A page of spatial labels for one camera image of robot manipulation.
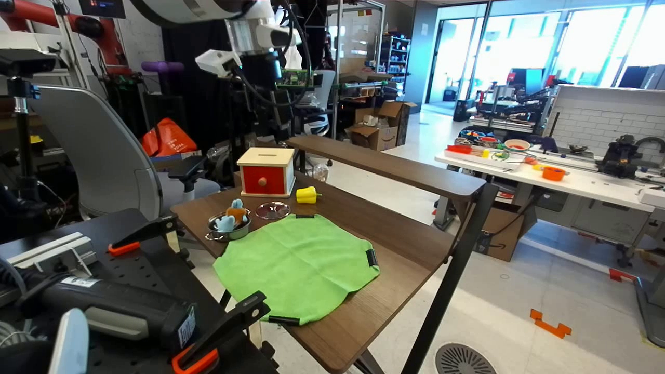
gray floor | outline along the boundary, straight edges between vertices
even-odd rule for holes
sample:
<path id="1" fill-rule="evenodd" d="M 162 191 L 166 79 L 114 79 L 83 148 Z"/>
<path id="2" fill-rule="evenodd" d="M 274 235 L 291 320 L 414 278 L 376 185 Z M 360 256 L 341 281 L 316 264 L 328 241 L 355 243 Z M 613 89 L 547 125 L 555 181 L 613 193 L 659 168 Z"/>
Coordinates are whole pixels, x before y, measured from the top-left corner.
<path id="1" fill-rule="evenodd" d="M 449 116 L 428 110 L 411 118 L 407 145 L 389 150 L 389 154 L 436 164 L 434 154 L 443 152 L 457 131 L 459 125 L 453 125 Z M 328 183 L 420 222 L 432 220 L 436 195 L 339 162 Z M 578 233 L 547 222 L 538 222 L 526 237 L 553 247 L 563 245 L 576 256 L 613 260 L 611 247 L 590 247 Z M 212 274 L 212 258 L 204 249 L 193 249 L 191 256 L 193 272 L 218 297 L 222 285 Z M 445 268 L 372 343 L 372 353 L 389 374 L 401 370 L 441 274 Z M 559 339 L 534 326 L 532 308 L 540 310 L 551 324 L 571 326 L 571 335 Z M 276 347 L 281 372 L 322 372 L 283 328 L 264 324 L 262 332 Z M 561 260 L 526 241 L 517 245 L 511 262 L 472 256 L 422 372 L 436 372 L 434 353 L 445 343 L 474 347 L 490 359 L 497 372 L 505 374 L 665 372 L 665 351 L 642 337 L 630 283 L 613 283 L 607 274 Z"/>

red bag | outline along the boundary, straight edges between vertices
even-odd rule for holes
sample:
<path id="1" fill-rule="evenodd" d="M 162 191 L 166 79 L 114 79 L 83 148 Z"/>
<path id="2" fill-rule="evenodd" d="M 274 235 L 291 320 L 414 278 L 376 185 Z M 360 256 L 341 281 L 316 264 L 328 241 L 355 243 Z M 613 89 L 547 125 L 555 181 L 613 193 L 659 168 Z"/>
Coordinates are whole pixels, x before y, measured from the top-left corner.
<path id="1" fill-rule="evenodd" d="M 141 145 L 152 158 L 200 150 L 193 139 L 168 116 L 143 135 Z"/>

green cloth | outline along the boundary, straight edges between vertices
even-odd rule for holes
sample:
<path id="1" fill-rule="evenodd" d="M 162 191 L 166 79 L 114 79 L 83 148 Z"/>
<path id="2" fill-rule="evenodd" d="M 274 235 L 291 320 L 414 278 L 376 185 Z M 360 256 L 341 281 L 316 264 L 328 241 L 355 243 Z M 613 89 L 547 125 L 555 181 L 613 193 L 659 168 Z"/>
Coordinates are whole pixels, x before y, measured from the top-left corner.
<path id="1" fill-rule="evenodd" d="M 231 241 L 214 272 L 233 295 L 266 295 L 270 318 L 320 320 L 345 297 L 378 276 L 368 260 L 372 243 L 335 226 L 322 216 L 262 226 Z"/>

monitor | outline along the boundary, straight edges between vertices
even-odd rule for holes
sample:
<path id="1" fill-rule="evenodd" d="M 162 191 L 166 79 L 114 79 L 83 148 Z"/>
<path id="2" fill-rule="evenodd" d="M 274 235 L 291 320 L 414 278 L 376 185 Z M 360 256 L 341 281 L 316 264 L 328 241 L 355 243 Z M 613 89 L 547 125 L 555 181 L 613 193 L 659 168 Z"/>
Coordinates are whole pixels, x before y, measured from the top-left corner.
<path id="1" fill-rule="evenodd" d="M 123 0 L 79 0 L 81 12 L 91 17 L 125 19 Z"/>

red box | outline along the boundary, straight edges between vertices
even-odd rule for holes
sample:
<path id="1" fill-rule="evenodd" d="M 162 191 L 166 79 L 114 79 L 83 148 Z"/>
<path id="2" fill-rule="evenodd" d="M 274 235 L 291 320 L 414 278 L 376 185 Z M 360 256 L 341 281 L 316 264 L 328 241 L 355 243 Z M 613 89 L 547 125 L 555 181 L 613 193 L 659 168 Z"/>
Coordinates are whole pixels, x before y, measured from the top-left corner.
<path id="1" fill-rule="evenodd" d="M 291 148 L 249 148 L 239 160 L 243 195 L 287 197 L 293 191 Z"/>

